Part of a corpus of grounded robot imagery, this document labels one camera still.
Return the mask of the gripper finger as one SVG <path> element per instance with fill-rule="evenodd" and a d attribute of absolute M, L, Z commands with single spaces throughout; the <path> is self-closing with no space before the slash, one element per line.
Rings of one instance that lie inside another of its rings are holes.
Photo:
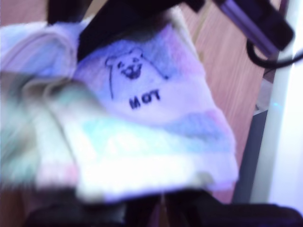
<path fill-rule="evenodd" d="M 160 196 L 147 196 L 127 201 L 127 210 L 149 210 L 160 201 Z"/>
<path fill-rule="evenodd" d="M 203 0 L 108 0 L 81 32 L 77 59 L 84 59 L 129 28 L 181 21 L 177 7 L 181 3 L 195 13 L 204 6 Z"/>
<path fill-rule="evenodd" d="M 218 201 L 206 190 L 182 190 L 176 192 L 169 192 L 165 194 L 165 199 L 168 204 L 177 207 L 189 207 L 194 205 L 205 206 L 221 206 L 222 203 Z"/>
<path fill-rule="evenodd" d="M 92 0 L 49 0 L 47 3 L 47 23 L 80 22 Z"/>

